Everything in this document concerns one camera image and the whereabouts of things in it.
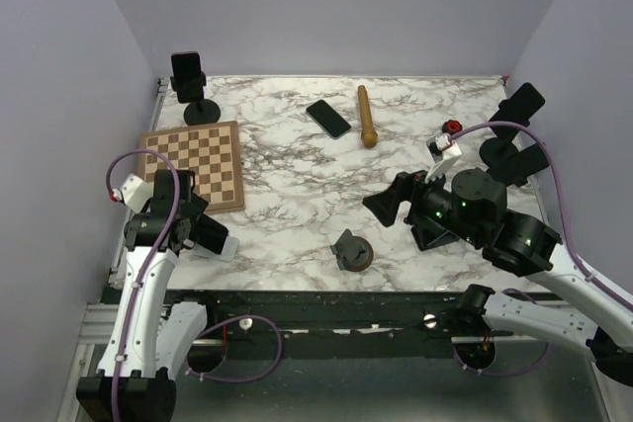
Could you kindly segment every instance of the gray floor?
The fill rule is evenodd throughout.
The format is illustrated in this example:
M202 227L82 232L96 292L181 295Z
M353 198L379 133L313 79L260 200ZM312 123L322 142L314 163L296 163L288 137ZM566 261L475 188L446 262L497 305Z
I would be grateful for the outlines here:
M529 364L543 348L540 343L511 345L499 349L497 369ZM231 363L223 373L246 376L264 366ZM504 380L462 372L454 361L286 360L266 380L247 385L200 383L181 373L173 420L607 421L596 395L588 363L557 349L539 371Z

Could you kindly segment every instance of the wooden rolling pin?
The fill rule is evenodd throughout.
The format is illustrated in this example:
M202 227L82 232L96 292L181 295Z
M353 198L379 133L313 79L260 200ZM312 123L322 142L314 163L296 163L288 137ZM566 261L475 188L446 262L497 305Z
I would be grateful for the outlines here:
M369 98L367 97L365 86L358 87L358 106L360 108L360 123L362 127L360 139L365 147L375 147L376 142L378 142L378 134L372 122L372 112L369 109Z

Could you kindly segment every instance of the phone screen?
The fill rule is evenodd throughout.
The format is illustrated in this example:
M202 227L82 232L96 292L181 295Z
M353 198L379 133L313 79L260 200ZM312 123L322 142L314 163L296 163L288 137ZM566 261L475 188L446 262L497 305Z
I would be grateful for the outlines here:
M204 99L204 89L198 81L202 76L200 55L196 51L171 55L171 68L178 85L179 103L194 103Z
M309 106L306 112L332 138L339 138L351 129L349 122L342 118L340 114L323 99Z

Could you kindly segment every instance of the cable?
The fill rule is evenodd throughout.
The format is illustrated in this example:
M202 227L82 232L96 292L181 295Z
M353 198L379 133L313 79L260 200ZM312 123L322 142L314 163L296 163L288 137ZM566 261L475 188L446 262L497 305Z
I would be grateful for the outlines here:
M525 292L520 291L519 289L505 289L502 293L506 295L519 294L523 296L524 298L526 298L528 301L531 301L532 303L534 303L535 305L538 304L534 298L532 298L530 295L526 294ZM510 371L506 373L492 373L486 370L476 370L475 368L471 368L470 366L468 366L466 363L464 363L464 360L462 360L462 358L459 356L459 353L457 352L457 345L453 345L453 356L455 357L459 365L465 371L468 371L469 373L473 373L475 375L488 376L489 378L516 378L519 376L525 376L528 373L531 373L541 368L543 364L545 363L545 360L547 360L547 357L549 356L551 351L552 351L552 347L550 346L549 343L546 343L545 350L543 351L543 354L540 356L540 358L536 360L535 363L532 363L530 366L528 366L527 368L523 368L517 371Z
M167 164L167 167L171 171L171 176L174 179L174 201L173 201L173 204L171 205L171 210L169 212L169 216L167 217L167 220L165 221L165 225L161 229L160 234L158 234L156 241L152 244L151 248L149 249L149 252L147 253L147 256L145 257L145 260L143 261L142 265L140 266L140 269L138 270L138 275L136 276L135 283L139 284L139 286L132 287L132 290L130 291L130 300L129 300L128 307L126 309L126 314L123 320L121 335L119 337L119 348L117 350L118 356L124 355L126 351L126 340L128 338L128 333L130 331L130 324L132 322L132 316L134 314L134 309L136 305L136 298L138 296L138 289L140 289L142 278L145 275L145 272L147 271L147 268L149 267L151 260L156 254L156 251L158 250L158 246L160 246L160 243L164 241L165 236L169 232L169 228L171 227L171 225L174 222L174 219L176 218L176 213L178 213L178 201L180 199L180 180L178 180L178 172L176 171L175 167L172 165L169 159L165 157L162 153L158 153L146 148L141 148L138 150L133 150L132 152L124 153L122 155L119 155L117 158L115 158L112 161L112 163L108 167L108 171L106 172L106 188L108 189L108 193L110 194L110 196L113 196L113 191L114 191L110 183L110 177L112 175L112 171L114 170L115 166L124 158L129 157L131 155L141 154L141 153L148 153L150 155L154 155L155 157L158 157L160 160L162 160L163 162ZM111 398L110 401L112 404L112 418L114 422L121 422L121 414L119 412L119 378L121 376L121 365L122 365L122 361L117 361L115 363L114 372L112 374L112 387L110 391L110 398Z
M214 326L212 326L211 328L206 329L205 331L203 331L200 335L198 335L198 338L202 338L205 335L208 335L209 333L212 333L220 328L226 328L226 326L230 323L234 323L236 321L245 319L245 318L250 318L251 320L260 320L263 321L265 323L268 324L268 326L270 326L273 331L275 332L275 335L277 336L277 354L275 355L275 359L273 360L272 364L268 367L268 369L266 371L264 371L263 373L257 375L257 376L251 376L249 378L244 378L244 379L231 379L231 378L223 378L220 376L213 376L213 375L206 375L204 373L196 373L194 370L191 369L191 366L189 366L189 361L187 361L187 372L186 374L192 374L194 376L197 376L198 378L205 379L205 380L216 380L218 382L230 382L230 383L235 383L235 384L243 384L243 383L247 383L247 382L255 382L256 380L263 380L264 378L266 378L268 375L270 375L275 368L277 368L277 365L279 364L279 362L281 361L281 351L282 351L282 345L283 345L283 340L281 338L281 332L279 331L279 328L277 328L277 325L275 325L275 323L273 323L271 320L269 320L268 318L264 317L264 316L258 316L258 315L243 315L243 316L235 316L233 318L229 318L228 320L222 321Z
M554 185L556 187L556 196L558 198L558 203L559 203L561 223L563 225L563 236L565 237L565 245L567 247L568 252L570 253L570 256L572 257L572 260L574 261L574 264L576 264L576 266L580 269L581 273L587 278L588 282L592 282L596 287L598 287L605 294L613 298L624 308L633 312L633 302L628 301L626 298L619 295L616 291L612 290L604 282L594 277L593 273L587 268L587 266L583 262L583 259L581 259L578 252L576 251L576 246L574 245L574 241L572 239L572 232L570 230L569 211L567 209L565 197L563 196L563 186L561 185L561 175L559 173L558 168L554 164L554 160L552 156L547 151L547 148L545 147L545 143L543 143L543 141L538 136L536 136L534 132L532 132L527 127L522 126L521 124L511 123L508 121L496 121L496 122L478 124L476 126L465 128L461 132L457 132L453 134L451 136L451 140L453 141L457 140L458 138L461 138L468 133L474 132L475 130L480 130L482 128L488 128L488 127L516 128L517 130L525 132L527 135L529 135L534 140L534 142L536 142L536 144L541 148L541 150L545 154L545 157L547 158L547 161L550 164L550 168L552 169L552 175L554 176Z

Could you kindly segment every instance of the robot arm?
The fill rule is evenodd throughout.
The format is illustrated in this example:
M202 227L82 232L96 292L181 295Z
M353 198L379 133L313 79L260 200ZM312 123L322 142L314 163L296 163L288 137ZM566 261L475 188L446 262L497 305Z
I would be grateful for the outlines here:
M171 306L168 320L159 331L167 284L185 241L221 254L228 239L228 230L204 215L208 203L193 193L192 172L178 171L178 177L178 213L142 276L139 274L143 263L173 205L173 177L169 170L158 170L152 190L132 175L121 190L113 192L113 200L136 214L124 231L126 278L110 344L99 362L97 375L82 378L76 390L77 399L92 420L112 420L114 380L119 382L122 420L171 420L176 375L193 341L207 327L207 307L196 301L182 301ZM128 311L133 289L136 304L134 311ZM120 355L119 340L124 334L125 350ZM117 366L119 373L115 376Z
M599 370L633 385L633 313L602 292L598 278L626 300L633 295L598 271L587 278L556 231L534 216L507 209L505 186L480 169L458 173L451 191L443 176L461 152L440 137L429 150L435 165L428 171L400 173L385 192L363 205L384 226L391 226L402 201L411 203L405 223L421 251L462 239L482 250L495 267L541 285L578 311L544 308L470 286L458 310L468 321L492 330L512 331L573 349L596 362Z

